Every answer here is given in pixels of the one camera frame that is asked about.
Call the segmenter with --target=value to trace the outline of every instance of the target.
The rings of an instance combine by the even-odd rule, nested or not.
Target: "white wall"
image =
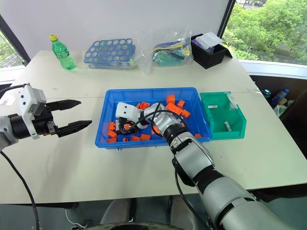
[[[228,0],[1,0],[0,14],[30,58],[50,49],[55,34],[70,50],[135,30],[188,25],[218,32]]]

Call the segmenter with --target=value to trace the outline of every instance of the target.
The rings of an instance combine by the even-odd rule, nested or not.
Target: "green plastic bottle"
[[[72,60],[66,46],[58,40],[58,37],[56,35],[50,35],[49,39],[52,42],[51,49],[60,61],[62,67],[64,69],[74,69],[76,65]]]

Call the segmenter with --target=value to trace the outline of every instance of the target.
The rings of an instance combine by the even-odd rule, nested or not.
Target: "blue plastic tray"
[[[118,135],[118,141],[107,143],[106,140],[110,137],[107,135],[107,127],[110,121],[115,121],[116,107],[119,102],[125,102],[136,106],[141,102],[148,102],[150,105],[161,101],[166,105],[166,97],[174,94],[176,103],[179,100],[184,100],[186,103],[184,109],[188,110],[191,115],[185,119],[189,132],[193,135],[199,133],[202,138],[200,142],[209,141],[212,138],[210,127],[205,120],[205,115],[201,107],[201,101],[195,88],[162,88],[162,89],[129,89],[129,90],[108,90],[102,109],[98,131],[96,135],[95,145],[99,148],[120,149],[120,148],[136,148],[149,146],[164,146],[167,145],[165,139],[151,134],[151,127],[139,129],[137,134]],[[131,136],[140,137],[141,134],[151,135],[150,140],[146,141],[128,141],[123,142],[123,138],[130,140]]]

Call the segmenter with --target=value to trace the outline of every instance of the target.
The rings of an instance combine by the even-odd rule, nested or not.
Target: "green plastic bin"
[[[244,138],[246,119],[238,106],[238,109],[230,109],[230,101],[227,94],[231,92],[202,92],[201,101],[213,140]],[[217,105],[216,109],[209,109],[209,105]],[[227,121],[232,131],[227,131]]]

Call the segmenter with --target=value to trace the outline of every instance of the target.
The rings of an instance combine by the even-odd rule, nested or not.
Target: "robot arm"
[[[155,111],[157,103],[144,111],[132,105],[119,103],[117,117],[127,118],[129,108],[133,120]],[[139,128],[146,128],[152,115]],[[161,131],[174,154],[172,164],[182,182],[195,186],[216,229],[221,230],[292,230],[272,214],[262,203],[230,177],[214,168],[209,151],[199,143],[170,113],[158,112],[154,123]]]
[[[52,111],[78,104],[81,102],[76,100],[46,103],[42,90],[25,85],[19,100],[21,115],[0,116],[0,150],[30,136],[38,139],[39,135],[57,134],[60,138],[87,127],[92,121],[77,121],[64,127],[56,126],[53,121]]]

